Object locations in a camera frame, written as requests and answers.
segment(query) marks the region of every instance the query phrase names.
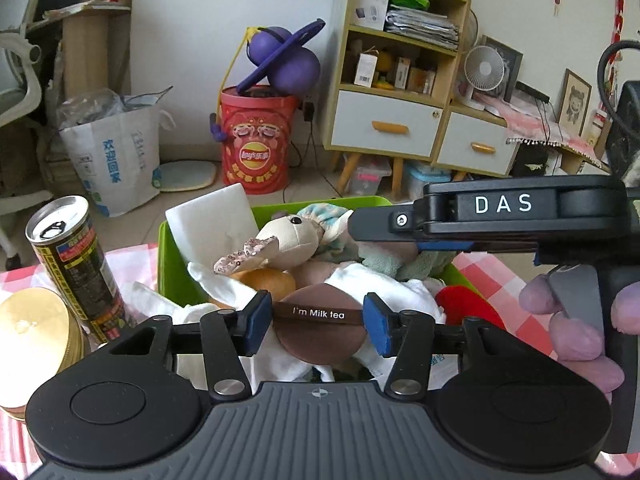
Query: white drawer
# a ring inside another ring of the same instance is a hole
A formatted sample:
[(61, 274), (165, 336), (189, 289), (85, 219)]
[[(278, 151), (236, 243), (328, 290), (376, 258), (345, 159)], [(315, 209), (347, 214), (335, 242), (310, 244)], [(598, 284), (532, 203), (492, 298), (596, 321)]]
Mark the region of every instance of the white drawer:
[(506, 176), (518, 149), (517, 144), (507, 144), (506, 140), (505, 127), (452, 113), (435, 163), (473, 173)]
[(331, 144), (429, 157), (441, 117), (440, 108), (340, 91)]

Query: picture frame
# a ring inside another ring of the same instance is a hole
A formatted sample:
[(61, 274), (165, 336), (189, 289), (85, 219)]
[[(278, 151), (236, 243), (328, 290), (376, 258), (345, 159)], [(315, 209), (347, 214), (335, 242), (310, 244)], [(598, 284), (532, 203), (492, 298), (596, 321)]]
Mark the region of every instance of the picture frame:
[(591, 90), (591, 85), (576, 73), (568, 68), (564, 71), (558, 123), (572, 136), (582, 134), (590, 109)]
[(489, 36), (483, 36), (481, 40), (481, 44), (486, 46), (490, 46), (498, 51), (498, 54), (502, 57), (505, 65), (509, 67), (509, 77), (507, 79), (506, 87), (504, 89), (504, 95), (502, 98), (505, 102), (511, 102), (511, 96), (513, 95), (513, 90), (516, 88), (516, 83), (518, 81), (518, 74), (520, 73), (520, 65), (522, 64), (522, 53), (517, 50), (512, 49), (510, 46), (501, 43), (500, 41), (494, 40), (494, 38), (490, 38)]

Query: plastic storage box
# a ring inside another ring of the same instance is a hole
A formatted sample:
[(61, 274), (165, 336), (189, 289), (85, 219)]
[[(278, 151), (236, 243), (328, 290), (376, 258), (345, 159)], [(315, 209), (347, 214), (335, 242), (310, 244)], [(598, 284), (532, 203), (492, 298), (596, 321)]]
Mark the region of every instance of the plastic storage box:
[[(314, 202), (328, 202), (348, 209), (391, 205), (391, 202), (379, 196), (363, 196), (356, 198), (339, 198), (336, 200), (265, 205), (254, 207), (252, 211), (254, 212), (254, 218), (258, 227), (262, 228), (271, 220), (271, 215), (275, 212), (286, 210), (292, 214), (297, 213), (303, 207), (313, 204)], [(451, 264), (444, 269), (438, 278), (447, 283), (447, 285), (465, 285), (477, 292), (475, 287)], [(200, 288), (200, 285), (193, 281), (187, 272), (187, 266), (180, 256), (180, 251), (178, 251), (178, 247), (175, 245), (174, 237), (166, 221), (162, 222), (158, 233), (158, 292), (180, 306), (200, 304), (208, 301), (207, 295)]]
[(348, 191), (356, 195), (375, 195), (382, 177), (390, 176), (391, 173), (391, 166), (386, 156), (364, 155), (351, 175)]
[(404, 187), (411, 200), (418, 200), (424, 196), (426, 184), (449, 182), (451, 172), (434, 168), (431, 164), (412, 160), (404, 165)]

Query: crosshair symbol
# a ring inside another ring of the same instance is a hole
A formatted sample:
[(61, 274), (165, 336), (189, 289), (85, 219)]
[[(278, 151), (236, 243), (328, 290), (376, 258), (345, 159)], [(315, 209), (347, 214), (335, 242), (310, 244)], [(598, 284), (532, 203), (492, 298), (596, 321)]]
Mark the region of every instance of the crosshair symbol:
[(324, 388), (316, 388), (311, 392), (311, 395), (313, 395), (316, 399), (322, 399), (323, 397), (326, 397), (330, 393), (331, 392), (328, 392)]

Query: green storage bin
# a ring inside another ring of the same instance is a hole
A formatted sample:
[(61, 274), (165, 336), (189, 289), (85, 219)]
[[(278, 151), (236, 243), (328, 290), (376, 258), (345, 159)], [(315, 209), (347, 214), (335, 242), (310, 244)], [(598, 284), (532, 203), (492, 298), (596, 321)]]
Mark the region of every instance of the green storage bin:
[[(258, 227), (262, 228), (271, 220), (271, 216), (275, 212), (287, 211), (290, 214), (295, 214), (303, 207), (314, 202), (320, 201), (263, 205), (252, 207), (252, 212)], [(335, 200), (323, 200), (322, 202), (339, 205), (347, 209), (391, 205), (389, 200), (380, 196), (337, 198)], [(444, 280), (447, 285), (465, 285), (477, 292), (476, 288), (453, 265), (448, 265), (439, 278)], [(208, 301), (206, 293), (197, 282), (191, 279), (187, 272), (186, 264), (180, 256), (180, 251), (175, 244), (171, 229), (169, 229), (169, 224), (166, 221), (162, 222), (158, 233), (158, 292), (180, 306), (206, 303)]]

